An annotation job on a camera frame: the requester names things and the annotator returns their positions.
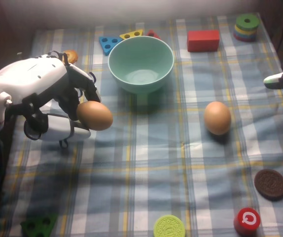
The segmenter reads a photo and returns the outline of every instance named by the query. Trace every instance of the blue triangle block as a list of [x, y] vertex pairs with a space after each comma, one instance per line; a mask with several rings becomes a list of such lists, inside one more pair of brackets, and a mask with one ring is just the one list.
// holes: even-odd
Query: blue triangle block
[[122, 41], [123, 39], [120, 37], [99, 37], [100, 45], [103, 49], [103, 52], [106, 56], [108, 56], [111, 50]]

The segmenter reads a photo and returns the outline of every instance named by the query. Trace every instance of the donut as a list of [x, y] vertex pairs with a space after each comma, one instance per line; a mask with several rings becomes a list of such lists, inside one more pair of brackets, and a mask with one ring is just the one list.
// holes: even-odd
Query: donut
[[66, 50], [66, 51], [64, 51], [64, 53], [66, 53], [67, 54], [67, 57], [68, 57], [68, 62], [69, 63], [75, 63], [75, 62], [77, 62], [77, 60], [78, 60], [78, 54], [77, 54], [77, 52], [76, 51], [74, 51], [74, 50]]

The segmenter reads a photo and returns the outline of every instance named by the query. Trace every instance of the bowl rim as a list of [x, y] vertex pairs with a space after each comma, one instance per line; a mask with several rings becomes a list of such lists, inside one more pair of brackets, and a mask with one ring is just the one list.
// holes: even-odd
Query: bowl rim
[[[145, 84], [135, 84], [135, 83], [130, 83], [130, 82], [124, 81], [124, 80], [120, 79], [119, 77], [117, 77], [117, 76], [114, 74], [114, 72], [112, 71], [111, 67], [110, 67], [110, 58], [111, 58], [111, 54], [112, 54], [113, 50], [114, 50], [118, 45], [120, 45], [121, 43], [123, 43], [123, 42], [125, 42], [125, 41], [128, 41], [128, 40], [132, 40], [132, 39], [134, 39], [134, 38], [138, 38], [138, 37], [147, 37], [147, 38], [152, 38], [152, 39], [155, 39], [155, 40], [160, 41], [161, 43], [163, 43], [163, 44], [165, 44], [165, 45], [167, 46], [167, 48], [170, 50], [171, 55], [172, 55], [172, 65], [171, 65], [170, 69], [168, 70], [168, 72], [167, 72], [164, 76], [160, 77], [159, 79], [157, 79], [157, 80], [155, 80], [155, 81], [152, 81], [152, 82], [149, 82], [149, 83], [145, 83]], [[107, 66], [108, 66], [110, 72], [112, 73], [112, 75], [113, 75], [116, 79], [118, 79], [119, 81], [122, 81], [123, 83], [129, 84], [129, 85], [150, 85], [150, 84], [153, 84], [153, 83], [155, 83], [155, 82], [157, 82], [157, 81], [160, 81], [160, 80], [162, 80], [163, 78], [165, 78], [165, 77], [171, 72], [171, 70], [172, 70], [174, 64], [175, 64], [175, 56], [174, 56], [174, 53], [173, 53], [171, 47], [170, 47], [166, 42], [164, 42], [163, 40], [157, 39], [156, 37], [152, 37], [152, 36], [135, 36], [135, 37], [132, 37], [132, 38], [128, 38], [128, 39], [122, 40], [120, 43], [118, 43], [116, 46], [114, 46], [114, 48], [111, 50], [110, 54], [108, 55], [108, 59], [107, 59]]]

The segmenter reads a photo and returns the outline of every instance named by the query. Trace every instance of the plaid tablecloth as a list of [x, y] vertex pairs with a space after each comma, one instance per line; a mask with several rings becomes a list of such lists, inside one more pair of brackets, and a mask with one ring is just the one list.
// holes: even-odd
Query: plaid tablecloth
[[[232, 34], [235, 19], [37, 32], [31, 56], [76, 50], [76, 65], [96, 75], [114, 123], [62, 151], [58, 143], [26, 138], [18, 119], [0, 236], [21, 236], [21, 221], [57, 213], [52, 232], [57, 237], [151, 237], [165, 214], [183, 221], [187, 237], [235, 237], [233, 219], [246, 206], [260, 213], [259, 236], [283, 236], [283, 200], [270, 202], [253, 185], [263, 168], [283, 175], [283, 90], [263, 85], [264, 78], [280, 72], [279, 62], [263, 25], [256, 42], [240, 42]], [[172, 80], [148, 96], [118, 88], [98, 41], [135, 29], [153, 29], [176, 58]], [[218, 51], [187, 52], [187, 31], [206, 29], [220, 31]], [[204, 127], [204, 108], [215, 100], [232, 113], [225, 142]], [[55, 102], [47, 106], [62, 113]]]

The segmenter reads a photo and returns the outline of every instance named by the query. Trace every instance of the stacked rings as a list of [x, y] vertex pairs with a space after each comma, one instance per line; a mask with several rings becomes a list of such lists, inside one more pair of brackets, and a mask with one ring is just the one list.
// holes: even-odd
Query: stacked rings
[[234, 37], [244, 42], [255, 41], [256, 30], [260, 24], [259, 19], [253, 14], [243, 14], [236, 20]]

